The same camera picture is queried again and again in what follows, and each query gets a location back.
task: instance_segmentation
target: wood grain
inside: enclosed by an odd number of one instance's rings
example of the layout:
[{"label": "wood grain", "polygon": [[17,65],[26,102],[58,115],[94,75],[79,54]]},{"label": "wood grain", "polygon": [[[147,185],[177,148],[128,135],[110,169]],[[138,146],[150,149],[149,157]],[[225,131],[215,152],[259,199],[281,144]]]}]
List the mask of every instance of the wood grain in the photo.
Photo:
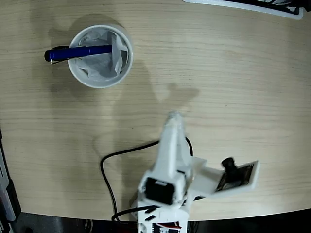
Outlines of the wood grain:
[{"label": "wood grain", "polygon": [[[262,163],[255,191],[194,204],[192,220],[311,208],[311,14],[301,21],[181,0],[4,0],[0,124],[22,210],[110,219],[106,154],[158,139],[180,111],[197,157]],[[45,50],[115,22],[135,62],[117,86],[78,83]],[[156,147],[111,158],[119,210],[129,207]]]}]

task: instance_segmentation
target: white robotic arm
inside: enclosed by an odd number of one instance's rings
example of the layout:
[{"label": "white robotic arm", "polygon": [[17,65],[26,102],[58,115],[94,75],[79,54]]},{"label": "white robotic arm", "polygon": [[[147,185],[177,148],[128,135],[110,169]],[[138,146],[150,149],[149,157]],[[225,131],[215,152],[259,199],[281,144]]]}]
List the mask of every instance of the white robotic arm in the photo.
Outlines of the white robotic arm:
[{"label": "white robotic arm", "polygon": [[190,207],[197,196],[221,197],[255,187],[259,162],[236,167],[232,158],[222,162],[225,170],[206,167],[207,160],[192,157],[184,134],[182,117],[171,112],[164,125],[158,156],[138,186],[133,207],[158,208],[134,213],[139,233],[152,233],[163,223],[178,223],[176,233],[187,232]]}]

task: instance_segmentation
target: black cable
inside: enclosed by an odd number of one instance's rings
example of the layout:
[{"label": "black cable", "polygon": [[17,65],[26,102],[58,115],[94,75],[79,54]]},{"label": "black cable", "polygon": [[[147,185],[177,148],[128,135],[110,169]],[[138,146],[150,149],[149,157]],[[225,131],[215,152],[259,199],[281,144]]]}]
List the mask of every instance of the black cable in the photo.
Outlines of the black cable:
[{"label": "black cable", "polygon": [[142,206],[142,207],[136,207],[136,208],[127,209],[127,210],[122,210],[122,211],[114,214],[111,217],[111,221],[114,221],[115,219],[118,219],[120,216],[125,215],[125,214],[129,214],[129,213],[137,212],[137,211],[141,211],[141,210],[154,209],[154,208],[158,208],[158,206],[156,206],[156,205],[148,205],[148,206]]},{"label": "black cable", "polygon": [[[191,144],[190,140],[189,140],[187,137],[186,137],[186,141],[187,141],[187,143],[188,143],[188,145],[189,145],[190,155],[193,156],[192,144]],[[114,215],[113,215],[112,217],[115,216],[114,218],[117,220],[118,223],[121,223],[121,224],[122,224],[122,222],[121,222],[120,219],[119,219],[119,216],[121,216],[121,215],[118,215],[119,213],[118,213],[118,209],[117,209],[116,198],[115,198],[115,195],[114,195],[114,193],[113,193],[113,191],[112,191],[112,188],[111,188],[111,186],[110,186],[110,184],[109,184],[109,181],[108,181],[108,179],[107,179],[107,177],[106,177],[106,175],[105,175],[105,172],[104,172],[104,161],[105,161],[106,159],[111,158],[112,156],[121,155],[121,154],[126,154],[126,153],[130,153],[130,152],[135,152],[135,151],[137,151],[137,150],[146,149],[146,148],[155,146],[155,145],[157,145],[158,143],[159,143],[159,141],[155,141],[155,142],[152,142],[152,143],[149,143],[149,144],[140,146],[140,147],[136,147],[136,148],[132,148],[132,149],[128,149],[128,150],[118,151],[118,152],[109,154],[109,155],[105,156],[104,158],[102,158],[100,166],[101,166],[101,171],[102,171],[103,178],[104,178],[105,183],[106,183],[106,185],[107,185],[107,187],[108,187],[108,190],[109,190],[109,193],[110,193],[110,196],[111,196],[111,200],[112,200],[113,212],[114,212]],[[131,213],[131,212],[135,212],[135,211],[133,211],[133,209],[128,209],[128,210],[121,211],[120,213],[125,212],[125,211],[129,211],[129,210],[132,210],[132,211],[126,212],[126,214]]]}]

